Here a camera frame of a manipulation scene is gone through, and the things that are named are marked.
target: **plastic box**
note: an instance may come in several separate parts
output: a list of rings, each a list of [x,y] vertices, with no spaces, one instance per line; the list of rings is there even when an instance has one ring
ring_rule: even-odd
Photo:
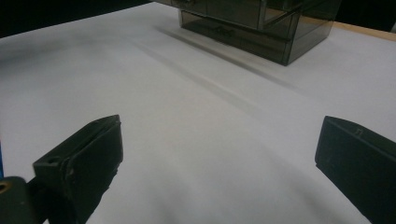
[[[181,27],[287,65],[329,35],[341,0],[155,0]]]

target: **white table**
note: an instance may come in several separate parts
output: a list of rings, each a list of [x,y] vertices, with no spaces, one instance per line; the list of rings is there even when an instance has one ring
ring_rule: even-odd
[[[120,114],[124,162],[89,223],[369,223],[315,166],[324,116],[396,140],[396,42],[333,28],[285,67],[148,4],[0,39],[6,175]]]

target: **dark background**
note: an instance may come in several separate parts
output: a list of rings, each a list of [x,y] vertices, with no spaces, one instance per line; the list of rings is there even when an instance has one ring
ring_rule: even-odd
[[[0,0],[0,38],[148,3],[146,0]],[[337,21],[390,31],[396,0],[343,0]]]

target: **translucent plastic container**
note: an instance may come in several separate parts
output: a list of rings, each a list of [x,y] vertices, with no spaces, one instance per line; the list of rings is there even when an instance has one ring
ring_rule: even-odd
[[[152,0],[200,16],[262,30],[272,20],[300,7],[303,0]]]
[[[287,65],[329,35],[341,0],[154,0],[181,27]]]

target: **black plastic part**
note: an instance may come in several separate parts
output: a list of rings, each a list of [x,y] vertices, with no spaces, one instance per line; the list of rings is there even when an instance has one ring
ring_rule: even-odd
[[[121,162],[118,115],[89,123],[36,161],[37,181],[59,197],[50,207],[49,222],[85,223]]]
[[[396,143],[359,124],[326,117],[315,161],[372,223],[396,223]]]
[[[0,223],[37,224],[26,182],[16,176],[0,180]]]

